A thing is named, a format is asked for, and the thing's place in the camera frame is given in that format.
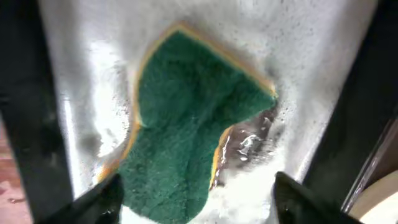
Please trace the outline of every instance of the sponge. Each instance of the sponge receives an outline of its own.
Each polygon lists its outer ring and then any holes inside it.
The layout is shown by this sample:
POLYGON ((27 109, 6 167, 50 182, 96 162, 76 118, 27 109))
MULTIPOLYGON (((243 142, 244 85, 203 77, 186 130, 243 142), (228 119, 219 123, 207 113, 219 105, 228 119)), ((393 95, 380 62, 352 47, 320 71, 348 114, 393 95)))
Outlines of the sponge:
POLYGON ((153 45, 137 77, 136 124, 120 168, 124 204, 160 223, 186 223, 206 203, 223 131, 273 107, 275 90, 185 24, 153 45))

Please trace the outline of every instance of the white surface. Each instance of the white surface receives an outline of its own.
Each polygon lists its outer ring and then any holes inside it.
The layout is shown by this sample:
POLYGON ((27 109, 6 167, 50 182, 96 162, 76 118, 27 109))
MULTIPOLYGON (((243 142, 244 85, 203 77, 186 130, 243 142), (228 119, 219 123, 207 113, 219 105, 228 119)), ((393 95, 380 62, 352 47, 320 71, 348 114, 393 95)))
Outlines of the white surface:
POLYGON ((365 224, 398 223, 398 170, 364 190, 349 214, 365 224))
POLYGON ((96 183, 101 166, 126 146, 132 81, 150 43, 171 24, 187 21, 275 81, 280 96, 277 125, 285 131, 270 152, 273 156, 234 175, 224 190, 212 192, 195 220, 221 224, 262 223, 276 171, 303 179, 377 1, 40 3, 69 166, 78 167, 70 168, 75 198, 96 183))

